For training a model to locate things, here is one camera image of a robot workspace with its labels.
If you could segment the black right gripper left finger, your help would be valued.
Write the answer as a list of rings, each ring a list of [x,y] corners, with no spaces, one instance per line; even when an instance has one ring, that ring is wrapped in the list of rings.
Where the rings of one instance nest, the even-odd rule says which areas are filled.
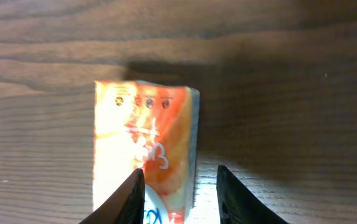
[[[145,177],[142,169],[131,175],[79,224],[143,224]]]

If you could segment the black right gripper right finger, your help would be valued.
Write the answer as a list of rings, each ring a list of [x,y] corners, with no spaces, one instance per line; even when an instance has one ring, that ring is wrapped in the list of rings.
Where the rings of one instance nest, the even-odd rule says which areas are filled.
[[[288,224],[224,165],[217,167],[216,190],[220,224]]]

